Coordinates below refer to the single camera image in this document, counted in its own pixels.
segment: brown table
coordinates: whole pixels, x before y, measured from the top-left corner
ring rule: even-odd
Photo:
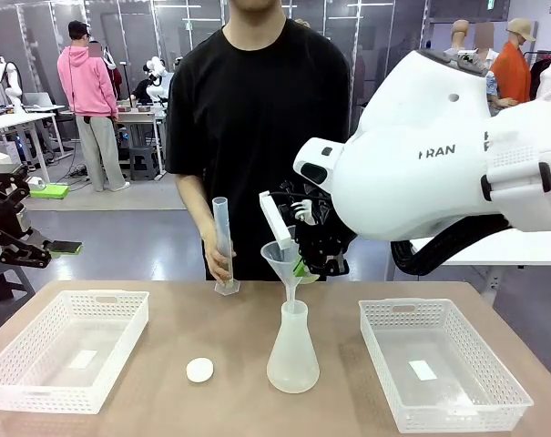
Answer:
[[[72,281],[44,287],[0,329],[0,351],[60,290],[150,291],[149,325],[98,415],[0,412],[0,436],[189,437],[400,435],[359,327],[358,300],[448,298],[522,383],[535,406],[512,437],[551,437],[551,375],[477,292],[462,283],[301,286],[321,376],[310,391],[273,388],[267,360],[280,325],[281,284],[248,282],[221,297],[214,283]],[[196,385],[186,364],[214,361]],[[436,434],[444,437],[460,434]],[[472,437],[510,434],[467,434]]]

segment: white shoe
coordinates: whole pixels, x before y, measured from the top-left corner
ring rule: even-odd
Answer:
[[[110,191],[113,191],[113,192],[115,192],[115,191],[121,191],[122,189],[128,188],[129,185],[131,185],[131,184],[129,184],[129,182],[126,182],[125,184],[123,184],[123,185],[122,185],[121,187],[119,187],[119,188],[110,188],[109,190],[110,190]]]

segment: gray pants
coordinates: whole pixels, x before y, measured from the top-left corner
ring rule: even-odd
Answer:
[[[119,167],[117,142],[111,120],[107,117],[91,117],[90,124],[87,124],[83,116],[77,116],[77,126],[87,163],[87,173],[95,191],[103,191],[105,184],[101,158],[109,180],[109,188],[123,187],[126,181]]]

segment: stool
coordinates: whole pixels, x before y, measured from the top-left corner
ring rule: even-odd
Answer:
[[[20,279],[20,284],[7,280],[5,274],[9,270],[12,270],[18,279]],[[9,296],[14,290],[23,291],[25,295],[20,299],[13,298],[5,300],[6,295]],[[0,262],[0,327],[34,295],[35,291],[21,267],[8,266]]]
[[[129,149],[129,175],[131,180],[154,180],[158,174],[150,147]]]

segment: white conical flask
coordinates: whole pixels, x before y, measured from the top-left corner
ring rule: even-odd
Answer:
[[[300,300],[281,306],[281,326],[267,363],[267,377],[286,393],[303,393],[320,378],[308,331],[308,306]]]

